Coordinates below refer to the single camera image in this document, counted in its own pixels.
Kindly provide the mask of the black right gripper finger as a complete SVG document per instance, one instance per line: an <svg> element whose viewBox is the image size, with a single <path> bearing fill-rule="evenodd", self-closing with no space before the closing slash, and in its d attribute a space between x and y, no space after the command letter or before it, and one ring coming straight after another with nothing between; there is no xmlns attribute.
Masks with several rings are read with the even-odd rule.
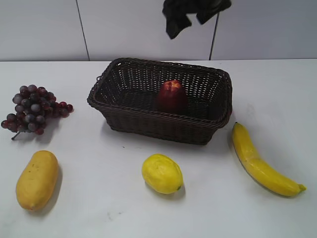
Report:
<svg viewBox="0 0 317 238"><path fill-rule="evenodd" d="M230 8L231 5L231 0L199 0L196 18L203 25L221 11Z"/></svg>

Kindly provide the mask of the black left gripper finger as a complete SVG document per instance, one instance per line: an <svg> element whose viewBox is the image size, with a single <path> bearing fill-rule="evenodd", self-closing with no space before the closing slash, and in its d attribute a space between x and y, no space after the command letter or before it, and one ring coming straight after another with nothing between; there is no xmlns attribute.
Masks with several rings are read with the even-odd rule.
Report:
<svg viewBox="0 0 317 238"><path fill-rule="evenodd" d="M165 0L162 13L166 18L166 33L170 39L175 39L179 33L192 25L188 18L188 0Z"/></svg>

